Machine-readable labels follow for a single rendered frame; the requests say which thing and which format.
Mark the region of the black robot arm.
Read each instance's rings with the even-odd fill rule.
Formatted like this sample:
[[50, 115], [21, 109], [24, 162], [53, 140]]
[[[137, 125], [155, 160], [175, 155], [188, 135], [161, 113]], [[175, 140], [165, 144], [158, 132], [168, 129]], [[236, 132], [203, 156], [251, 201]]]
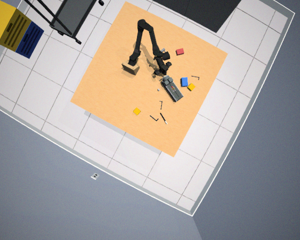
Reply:
[[[136, 38], [135, 49], [133, 51], [133, 54], [129, 57], [128, 64], [131, 66], [135, 66], [136, 59], [141, 55], [140, 46], [141, 46], [144, 29], [147, 30], [150, 35], [150, 39], [151, 39], [151, 43], [152, 43], [152, 52], [154, 55], [153, 60], [156, 60], [158, 64], [161, 64], [163, 62], [163, 60], [165, 61], [165, 60], [170, 59], [170, 54], [168, 53], [168, 51], [166, 51], [164, 53], [160, 51], [160, 48], [156, 41], [154, 28], [150, 24], [148, 24], [144, 19], [141, 19], [141, 20], [138, 20], [138, 22], [137, 22], [138, 33], [137, 33], [137, 38]], [[169, 67], [170, 67], [169, 64], [165, 65], [165, 63], [164, 63], [163, 66], [162, 65], [160, 66], [160, 69], [163, 70], [164, 72], [166, 72]]]

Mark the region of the blue rectangular block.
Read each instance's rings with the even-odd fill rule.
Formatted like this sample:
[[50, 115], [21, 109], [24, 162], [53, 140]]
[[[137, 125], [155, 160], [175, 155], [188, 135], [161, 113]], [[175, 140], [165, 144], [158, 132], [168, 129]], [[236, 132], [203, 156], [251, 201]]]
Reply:
[[188, 86], [188, 77], [182, 77], [181, 78], [181, 87], [187, 87]]

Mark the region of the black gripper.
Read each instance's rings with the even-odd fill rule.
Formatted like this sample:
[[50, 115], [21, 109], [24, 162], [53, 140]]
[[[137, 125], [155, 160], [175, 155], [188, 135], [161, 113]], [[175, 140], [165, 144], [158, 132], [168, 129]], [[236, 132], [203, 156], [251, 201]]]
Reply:
[[[166, 64], [166, 65], [169, 64], [169, 66], [172, 65], [172, 63], [169, 62], [169, 61], [166, 62], [165, 64]], [[163, 66], [163, 65], [164, 65], [164, 61], [163, 61], [162, 63], [158, 64], [158, 66], [159, 66], [160, 69], [159, 69], [159, 70], [156, 69], [156, 70], [154, 71], [154, 74], [155, 74], [155, 75], [159, 75], [160, 73], [163, 73], [163, 74], [165, 75], [164, 71], [161, 70], [161, 66]], [[166, 76], [166, 75], [165, 75], [165, 76]]]

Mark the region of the red flat block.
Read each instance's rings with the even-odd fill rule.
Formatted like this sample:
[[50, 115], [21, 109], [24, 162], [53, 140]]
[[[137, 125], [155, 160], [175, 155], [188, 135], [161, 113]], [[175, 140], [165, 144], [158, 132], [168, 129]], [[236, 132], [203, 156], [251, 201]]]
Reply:
[[183, 48], [177, 49], [177, 50], [176, 50], [176, 53], [177, 53], [177, 56], [178, 56], [178, 55], [184, 54]]

